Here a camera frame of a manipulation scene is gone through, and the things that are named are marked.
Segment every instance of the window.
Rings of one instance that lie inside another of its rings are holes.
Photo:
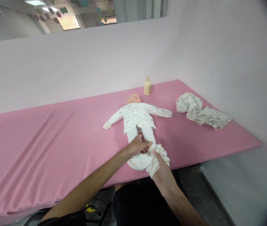
[[[102,17],[101,22],[103,22],[104,24],[116,24],[117,18],[116,18],[116,16],[110,16],[110,17],[107,17],[107,22],[105,22],[104,18]]]
[[[80,28],[76,16],[58,17],[58,21],[63,30],[72,30]]]

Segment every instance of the doll face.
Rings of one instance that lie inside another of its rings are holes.
[[[140,103],[141,99],[139,97],[138,94],[131,94],[128,98],[127,98],[127,103]]]

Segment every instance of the pink mattress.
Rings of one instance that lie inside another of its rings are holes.
[[[173,111],[172,118],[153,116],[154,135],[167,151],[171,169],[261,145],[234,121],[215,131],[177,113],[176,100],[186,92],[199,96],[176,80],[153,85],[151,96],[137,88],[0,114],[0,224],[54,205],[125,147],[122,121],[109,130],[102,126],[131,93],[138,93],[142,102]],[[205,106],[213,107],[204,100]],[[105,186],[147,176],[125,164]]]

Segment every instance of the ceiling light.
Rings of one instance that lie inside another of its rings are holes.
[[[34,5],[34,6],[46,5],[45,3],[43,3],[42,1],[39,1],[39,0],[25,1],[25,2],[30,4],[30,5]]]
[[[42,8],[42,9],[43,9],[44,11],[47,11],[47,12],[50,11],[48,8]],[[54,8],[54,7],[51,7],[51,9],[52,9],[54,12],[58,11],[58,9],[56,9],[56,8]]]

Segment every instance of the printed baby clothing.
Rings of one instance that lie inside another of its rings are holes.
[[[207,106],[196,114],[195,122],[199,125],[207,124],[212,126],[215,130],[220,130],[232,119],[232,116]]]
[[[177,100],[177,112],[187,112],[186,117],[194,121],[196,113],[202,110],[203,101],[192,93],[185,93]]]
[[[177,100],[177,112],[187,112],[187,118],[197,124],[207,124],[215,130],[222,129],[233,117],[210,107],[202,110],[203,101],[192,93],[185,93]]]
[[[143,171],[146,169],[146,171],[149,173],[150,177],[152,178],[155,172],[159,169],[160,165],[153,154],[153,150],[156,150],[157,153],[159,153],[166,164],[168,166],[170,163],[170,159],[167,157],[167,152],[164,150],[164,148],[160,144],[152,144],[151,147],[148,149],[146,154],[139,153],[136,156],[134,156],[132,159],[128,160],[128,165],[139,171]]]
[[[129,130],[133,128],[138,129],[141,132],[143,127],[152,127],[156,129],[153,123],[151,115],[158,115],[162,117],[171,118],[172,111],[164,108],[158,108],[156,106],[146,103],[130,103],[121,107],[103,126],[104,129],[112,127],[112,124],[120,121],[123,118],[124,121],[124,134],[126,135]]]

